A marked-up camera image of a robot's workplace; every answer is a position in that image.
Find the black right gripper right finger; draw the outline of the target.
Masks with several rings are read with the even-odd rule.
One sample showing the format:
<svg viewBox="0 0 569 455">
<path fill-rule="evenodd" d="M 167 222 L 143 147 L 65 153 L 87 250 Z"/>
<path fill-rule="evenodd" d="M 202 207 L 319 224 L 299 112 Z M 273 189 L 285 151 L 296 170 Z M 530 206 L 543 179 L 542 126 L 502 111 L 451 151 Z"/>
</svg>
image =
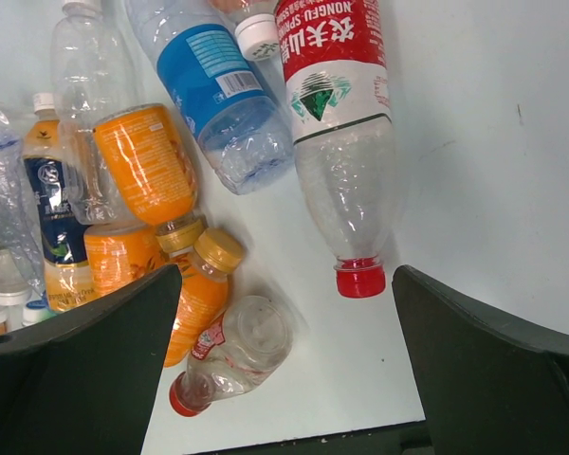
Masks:
<svg viewBox="0 0 569 455">
<path fill-rule="evenodd" d="M 395 307 L 437 454 L 569 454 L 569 335 L 409 265 Z"/>
</svg>

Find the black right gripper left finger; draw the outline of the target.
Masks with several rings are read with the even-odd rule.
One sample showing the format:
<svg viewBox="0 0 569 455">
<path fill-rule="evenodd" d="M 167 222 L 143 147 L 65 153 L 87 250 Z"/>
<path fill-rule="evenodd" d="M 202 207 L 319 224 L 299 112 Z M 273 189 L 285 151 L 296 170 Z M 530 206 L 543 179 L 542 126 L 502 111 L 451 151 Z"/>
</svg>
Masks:
<svg viewBox="0 0 569 455">
<path fill-rule="evenodd" d="M 164 265 L 0 336 L 0 454 L 139 454 L 181 284 Z"/>
</svg>

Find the crushed clear bottle red cap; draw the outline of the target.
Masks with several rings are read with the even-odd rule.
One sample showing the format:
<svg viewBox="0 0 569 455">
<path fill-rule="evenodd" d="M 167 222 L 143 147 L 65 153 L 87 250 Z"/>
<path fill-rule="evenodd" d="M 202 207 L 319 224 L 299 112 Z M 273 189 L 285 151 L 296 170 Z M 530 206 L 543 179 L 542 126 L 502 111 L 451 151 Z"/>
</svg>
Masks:
<svg viewBox="0 0 569 455">
<path fill-rule="evenodd" d="M 290 307 L 261 296 L 228 306 L 196 339 L 172 383 L 173 410 L 194 417 L 212 403 L 258 388 L 290 354 L 297 322 Z"/>
</svg>

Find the orange juice bottle gold cap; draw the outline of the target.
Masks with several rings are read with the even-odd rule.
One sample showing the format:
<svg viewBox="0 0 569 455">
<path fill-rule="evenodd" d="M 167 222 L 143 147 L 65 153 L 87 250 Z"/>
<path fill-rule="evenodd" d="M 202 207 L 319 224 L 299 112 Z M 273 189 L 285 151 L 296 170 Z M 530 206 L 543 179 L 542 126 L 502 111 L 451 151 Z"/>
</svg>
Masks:
<svg viewBox="0 0 569 455">
<path fill-rule="evenodd" d="M 111 294 L 168 262 L 154 229 L 141 222 L 89 227 L 83 236 L 94 290 Z"/>
</svg>

